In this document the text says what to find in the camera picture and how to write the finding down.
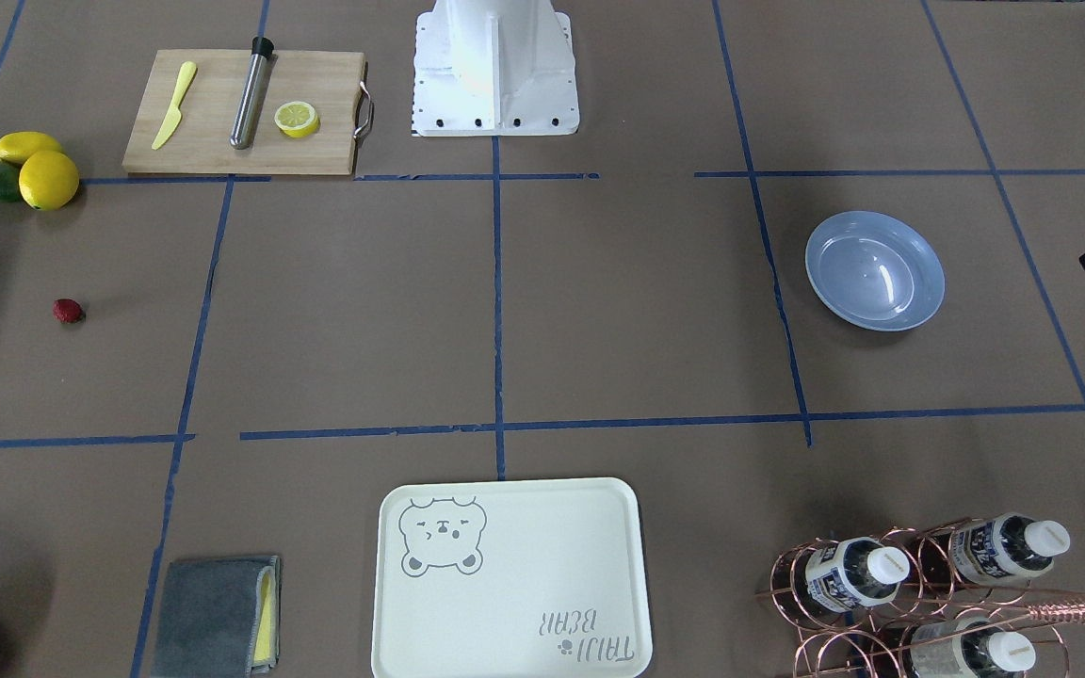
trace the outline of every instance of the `white tray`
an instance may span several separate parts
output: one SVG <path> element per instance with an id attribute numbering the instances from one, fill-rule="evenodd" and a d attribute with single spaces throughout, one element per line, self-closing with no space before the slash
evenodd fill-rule
<path id="1" fill-rule="evenodd" d="M 378 559 L 375 678 L 633 678 L 651 662 L 639 506 L 615 477 L 405 485 L 380 508 Z"/>

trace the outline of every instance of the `water bottle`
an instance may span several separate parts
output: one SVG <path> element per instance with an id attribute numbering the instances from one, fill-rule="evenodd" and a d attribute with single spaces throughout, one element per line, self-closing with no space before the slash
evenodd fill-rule
<path id="1" fill-rule="evenodd" d="M 918 548 L 918 557 L 923 580 L 933 588 L 947 588 L 954 570 L 961 581 L 985 587 L 1037 578 L 1071 546 L 1060 523 L 1017 512 L 979 520 L 930 540 L 933 543 Z"/>
<path id="2" fill-rule="evenodd" d="M 910 574 L 907 553 L 869 537 L 802 553 L 782 563 L 776 572 L 775 589 L 781 610 L 793 618 L 838 617 L 860 606 L 890 602 L 898 584 Z"/>
<path id="3" fill-rule="evenodd" d="M 930 643 L 929 640 L 942 639 Z M 878 678 L 1021 678 L 1037 664 L 1032 642 L 1017 631 L 1000 631 L 986 617 L 954 618 L 882 634 L 896 651 L 903 673 L 880 648 L 875 648 Z"/>

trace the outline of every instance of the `yellow plastic knife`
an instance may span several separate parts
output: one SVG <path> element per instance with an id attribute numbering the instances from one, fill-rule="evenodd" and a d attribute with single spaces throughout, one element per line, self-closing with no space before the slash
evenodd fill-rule
<path id="1" fill-rule="evenodd" d="M 167 142 L 169 135 L 174 133 L 175 128 L 182 121 L 182 112 L 178 111 L 178 106 L 181 106 L 182 98 L 187 95 L 190 80 L 195 77 L 197 65 L 195 65 L 194 61 L 184 61 L 181 67 L 178 68 L 178 82 L 174 86 L 174 95 L 169 98 L 167 116 L 162 120 L 162 129 L 158 130 L 158 135 L 153 139 L 152 149 L 154 151 L 161 149 L 163 143 Z"/>

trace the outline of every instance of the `stainless steel muddler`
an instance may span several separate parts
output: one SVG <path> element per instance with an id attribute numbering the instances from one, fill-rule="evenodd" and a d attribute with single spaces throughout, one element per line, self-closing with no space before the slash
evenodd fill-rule
<path id="1" fill-rule="evenodd" d="M 257 36 L 250 53 L 250 75 L 245 78 L 245 90 L 241 93 L 241 105 L 238 106 L 238 119 L 232 124 L 229 143 L 233 149 L 248 149 L 254 142 L 254 130 L 258 129 L 258 108 L 267 95 L 267 81 L 270 80 L 270 56 L 275 54 L 275 42 Z"/>

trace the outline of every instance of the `red strawberry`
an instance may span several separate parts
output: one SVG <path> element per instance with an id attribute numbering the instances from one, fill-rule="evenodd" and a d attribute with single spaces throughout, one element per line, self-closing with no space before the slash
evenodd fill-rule
<path id="1" fill-rule="evenodd" d="M 81 322 L 87 314 L 74 299 L 58 299 L 53 302 L 53 318 L 64 323 Z"/>

